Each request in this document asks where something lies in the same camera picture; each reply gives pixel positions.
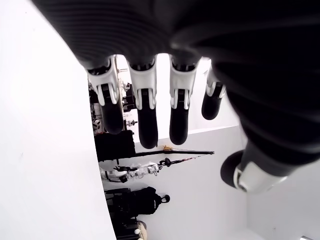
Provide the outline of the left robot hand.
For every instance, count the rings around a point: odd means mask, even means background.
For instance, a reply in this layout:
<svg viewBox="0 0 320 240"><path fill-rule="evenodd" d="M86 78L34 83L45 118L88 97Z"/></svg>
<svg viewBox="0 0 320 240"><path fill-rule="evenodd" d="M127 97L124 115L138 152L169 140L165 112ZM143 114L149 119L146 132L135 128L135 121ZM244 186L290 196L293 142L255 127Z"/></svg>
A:
<svg viewBox="0 0 320 240"><path fill-rule="evenodd" d="M260 193L320 158L317 0L36 0L85 69L123 55L211 59L248 142L221 177Z"/></svg>

